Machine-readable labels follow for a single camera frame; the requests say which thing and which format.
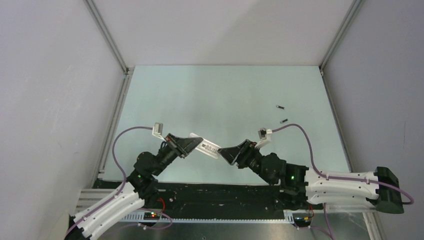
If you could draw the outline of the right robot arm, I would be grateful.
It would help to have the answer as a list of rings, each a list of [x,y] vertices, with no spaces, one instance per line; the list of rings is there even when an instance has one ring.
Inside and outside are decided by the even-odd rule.
[[[287,163],[276,153],[262,155],[256,142],[248,139],[217,150],[230,165],[248,168],[265,183],[278,186],[279,201],[288,208],[306,205],[363,206],[387,214],[404,213],[399,179],[387,167],[369,172],[317,173],[313,168]]]

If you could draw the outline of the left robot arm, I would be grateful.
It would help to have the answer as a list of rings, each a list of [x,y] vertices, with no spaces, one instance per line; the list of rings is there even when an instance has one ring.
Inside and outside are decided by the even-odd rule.
[[[131,212],[152,208],[158,201],[156,179],[175,159],[187,157],[203,142],[202,137],[177,137],[169,133],[157,154],[142,152],[134,170],[109,195],[70,216],[66,240],[97,240]]]

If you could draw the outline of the white remote control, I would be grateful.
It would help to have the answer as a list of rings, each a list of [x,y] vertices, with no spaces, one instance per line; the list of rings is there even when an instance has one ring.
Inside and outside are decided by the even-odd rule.
[[[218,159],[220,157],[219,153],[218,153],[218,149],[220,149],[221,147],[209,140],[207,140],[206,138],[203,138],[195,133],[190,133],[188,135],[190,138],[202,138],[203,141],[195,148],[195,150],[211,157],[214,159]]]

